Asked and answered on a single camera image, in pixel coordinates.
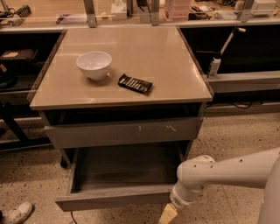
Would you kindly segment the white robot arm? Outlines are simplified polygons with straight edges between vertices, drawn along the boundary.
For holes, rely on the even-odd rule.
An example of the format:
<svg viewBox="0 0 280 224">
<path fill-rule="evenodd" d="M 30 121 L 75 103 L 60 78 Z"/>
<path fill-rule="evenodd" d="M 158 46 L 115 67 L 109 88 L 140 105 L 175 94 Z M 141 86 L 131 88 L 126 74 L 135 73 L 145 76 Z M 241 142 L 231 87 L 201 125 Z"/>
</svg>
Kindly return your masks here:
<svg viewBox="0 0 280 224">
<path fill-rule="evenodd" d="M 177 169 L 178 181 L 158 224 L 170 224 L 209 185 L 243 186 L 264 190 L 257 224 L 280 224 L 280 149 L 216 162 L 208 155 L 188 159 Z"/>
</svg>

